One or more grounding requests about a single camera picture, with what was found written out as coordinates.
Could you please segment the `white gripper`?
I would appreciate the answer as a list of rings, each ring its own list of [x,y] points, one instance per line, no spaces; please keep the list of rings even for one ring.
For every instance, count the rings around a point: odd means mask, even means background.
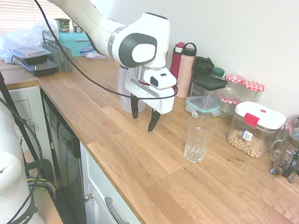
[[[128,69],[125,81],[126,89],[131,94],[131,113],[133,119],[138,118],[138,101],[140,98],[145,104],[152,108],[151,120],[148,125],[148,132],[151,132],[159,121],[161,114],[169,113],[173,108],[174,93],[172,87],[157,89],[152,85],[143,85],[135,77],[135,68]]]

